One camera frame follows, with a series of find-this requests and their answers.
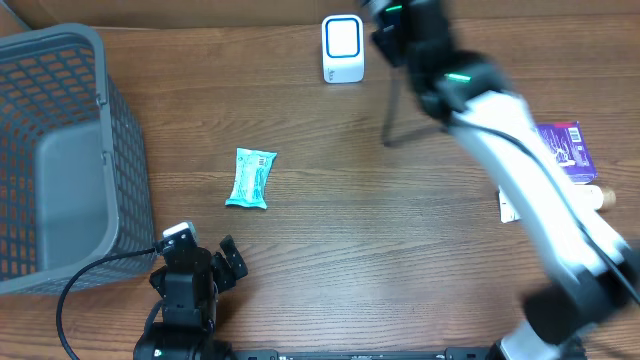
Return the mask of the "white floral cream tube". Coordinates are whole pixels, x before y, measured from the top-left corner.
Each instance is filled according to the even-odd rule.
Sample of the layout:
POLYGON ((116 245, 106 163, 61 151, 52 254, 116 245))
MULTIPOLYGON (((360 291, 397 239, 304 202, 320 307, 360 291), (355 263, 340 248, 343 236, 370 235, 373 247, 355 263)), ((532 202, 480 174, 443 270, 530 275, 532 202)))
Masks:
MULTIPOLYGON (((616 205, 616 194, 611 188, 593 184, 575 184, 574 187, 596 211, 608 211, 616 205)), ((498 203, 502 223, 510 223, 520 219, 520 215, 502 193, 502 189, 498 191, 498 203)))

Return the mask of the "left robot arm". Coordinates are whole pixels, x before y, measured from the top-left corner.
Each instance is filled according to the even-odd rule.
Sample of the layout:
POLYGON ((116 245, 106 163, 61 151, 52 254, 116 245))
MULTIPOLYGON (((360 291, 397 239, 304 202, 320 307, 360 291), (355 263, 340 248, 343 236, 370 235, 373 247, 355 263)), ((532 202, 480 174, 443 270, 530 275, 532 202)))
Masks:
POLYGON ((229 342, 213 338, 221 292, 235 287, 248 268, 232 236, 212 253, 189 235, 161 242, 165 265, 150 284, 160 300, 152 308, 133 351, 134 360, 233 360, 229 342))

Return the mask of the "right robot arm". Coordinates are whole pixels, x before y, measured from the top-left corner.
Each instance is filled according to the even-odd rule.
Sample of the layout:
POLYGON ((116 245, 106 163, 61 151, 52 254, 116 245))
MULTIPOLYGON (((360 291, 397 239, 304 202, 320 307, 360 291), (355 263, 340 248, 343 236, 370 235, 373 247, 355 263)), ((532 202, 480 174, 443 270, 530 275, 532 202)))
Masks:
POLYGON ((367 0, 372 38, 405 67, 443 124, 519 213, 549 278, 492 359, 563 359, 578 338, 639 299, 639 253, 581 196, 540 139, 524 97, 488 56, 460 47, 439 0, 367 0))

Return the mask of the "light green wipes pack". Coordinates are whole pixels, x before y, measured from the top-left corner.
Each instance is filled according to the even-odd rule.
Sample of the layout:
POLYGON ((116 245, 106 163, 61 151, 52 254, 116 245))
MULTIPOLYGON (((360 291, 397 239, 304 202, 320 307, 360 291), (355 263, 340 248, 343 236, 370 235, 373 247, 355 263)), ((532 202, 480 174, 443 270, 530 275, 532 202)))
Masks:
POLYGON ((234 184, 225 205, 266 210, 264 193, 276 157, 275 152, 238 148, 234 184))

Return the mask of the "purple red tissue pack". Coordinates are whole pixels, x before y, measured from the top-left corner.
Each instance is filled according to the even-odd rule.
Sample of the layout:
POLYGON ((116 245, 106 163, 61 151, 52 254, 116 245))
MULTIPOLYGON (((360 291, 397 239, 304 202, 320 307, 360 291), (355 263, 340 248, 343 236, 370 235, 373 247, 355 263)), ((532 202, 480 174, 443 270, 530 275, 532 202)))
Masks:
POLYGON ((578 121, 538 124, 537 133, 573 183, 588 184, 597 178, 578 121))

